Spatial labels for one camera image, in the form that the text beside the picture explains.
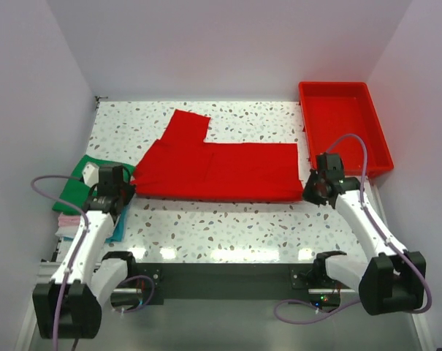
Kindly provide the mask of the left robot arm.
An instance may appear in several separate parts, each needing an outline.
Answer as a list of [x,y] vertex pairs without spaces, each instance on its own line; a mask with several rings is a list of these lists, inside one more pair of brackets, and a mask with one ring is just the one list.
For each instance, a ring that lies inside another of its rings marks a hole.
[[88,187],[82,205],[53,198],[79,213],[77,232],[59,267],[32,293],[40,336],[54,344],[59,339],[94,338],[112,291],[118,284],[130,287],[138,278],[132,253],[99,258],[135,194],[129,169],[122,164],[86,165],[78,181]]

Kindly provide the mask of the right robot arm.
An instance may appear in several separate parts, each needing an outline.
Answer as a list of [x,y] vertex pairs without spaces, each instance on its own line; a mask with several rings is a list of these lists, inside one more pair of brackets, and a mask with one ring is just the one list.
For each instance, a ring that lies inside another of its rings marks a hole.
[[305,201],[330,205],[357,237],[366,261],[360,262],[340,250],[316,255],[308,274],[320,287],[337,281],[359,295],[370,315],[418,312],[428,299],[423,280],[426,260],[420,252],[410,252],[378,217],[360,181],[347,177],[338,154],[316,157],[302,193]]

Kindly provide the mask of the red t shirt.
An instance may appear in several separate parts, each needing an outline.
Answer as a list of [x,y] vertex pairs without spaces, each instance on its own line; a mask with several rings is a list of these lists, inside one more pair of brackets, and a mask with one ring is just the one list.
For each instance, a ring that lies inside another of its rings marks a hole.
[[144,197],[213,202],[302,199],[293,143],[207,143],[210,118],[176,110],[133,172]]

